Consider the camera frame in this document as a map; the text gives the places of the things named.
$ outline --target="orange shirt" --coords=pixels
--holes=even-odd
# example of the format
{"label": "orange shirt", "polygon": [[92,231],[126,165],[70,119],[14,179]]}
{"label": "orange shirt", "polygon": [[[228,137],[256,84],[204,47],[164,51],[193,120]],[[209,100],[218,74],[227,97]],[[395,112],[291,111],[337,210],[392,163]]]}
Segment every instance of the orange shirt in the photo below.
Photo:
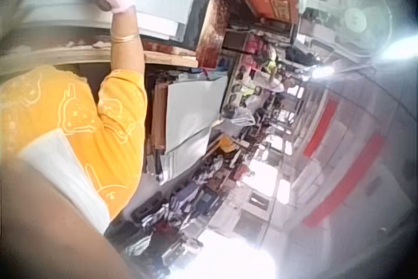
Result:
{"label": "orange shirt", "polygon": [[146,107],[144,76],[137,72],[113,70],[96,106],[86,79],[36,68],[0,87],[0,161],[60,128],[114,218],[138,186]]}

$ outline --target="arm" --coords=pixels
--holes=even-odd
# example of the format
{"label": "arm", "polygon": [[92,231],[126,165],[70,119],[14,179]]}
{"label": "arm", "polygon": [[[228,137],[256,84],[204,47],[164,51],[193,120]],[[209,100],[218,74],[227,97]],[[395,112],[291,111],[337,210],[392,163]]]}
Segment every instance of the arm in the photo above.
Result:
{"label": "arm", "polygon": [[[130,7],[125,12],[113,15],[111,33],[117,37],[138,34],[135,7]],[[114,42],[111,54],[110,65],[112,70],[129,69],[144,74],[144,49],[139,36],[128,42]]]}
{"label": "arm", "polygon": [[135,0],[105,0],[112,8],[112,70],[134,70],[144,73],[144,50],[138,34]]}
{"label": "arm", "polygon": [[133,278],[120,255],[33,167],[0,169],[8,278]]}

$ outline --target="gold bangle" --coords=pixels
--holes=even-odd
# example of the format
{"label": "gold bangle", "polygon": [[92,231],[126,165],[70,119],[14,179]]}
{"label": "gold bangle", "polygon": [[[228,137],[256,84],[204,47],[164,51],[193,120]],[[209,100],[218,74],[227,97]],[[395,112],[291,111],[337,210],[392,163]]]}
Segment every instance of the gold bangle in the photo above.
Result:
{"label": "gold bangle", "polygon": [[129,42],[129,41],[133,41],[134,39],[138,38],[138,34],[132,34],[132,35],[128,35],[128,36],[114,36],[114,35],[110,35],[110,40],[113,43],[121,43],[121,42]]}

